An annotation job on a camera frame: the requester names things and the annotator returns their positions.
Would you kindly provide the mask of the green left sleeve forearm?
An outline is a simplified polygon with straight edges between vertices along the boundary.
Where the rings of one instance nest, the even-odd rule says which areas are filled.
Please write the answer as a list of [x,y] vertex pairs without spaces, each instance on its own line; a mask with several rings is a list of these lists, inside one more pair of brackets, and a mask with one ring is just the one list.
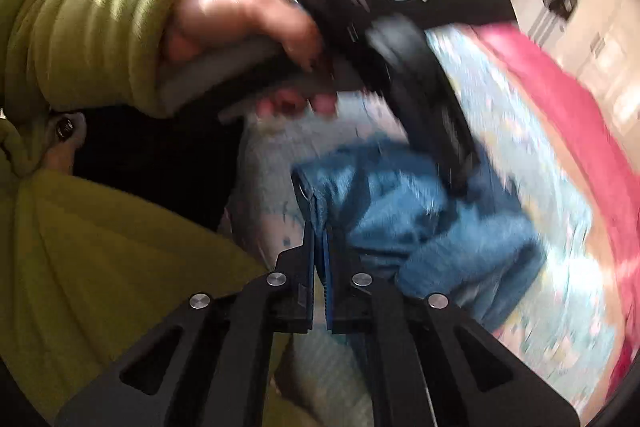
[[177,0],[1,0],[1,107],[15,122],[52,108],[127,104],[164,117],[157,59]]

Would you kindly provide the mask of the person's left hand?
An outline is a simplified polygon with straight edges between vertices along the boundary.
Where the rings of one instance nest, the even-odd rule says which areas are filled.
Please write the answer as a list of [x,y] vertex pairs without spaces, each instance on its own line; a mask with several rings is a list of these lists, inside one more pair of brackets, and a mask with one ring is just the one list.
[[177,0],[160,45],[160,101],[174,113],[279,52],[306,72],[330,66],[318,26],[291,0]]

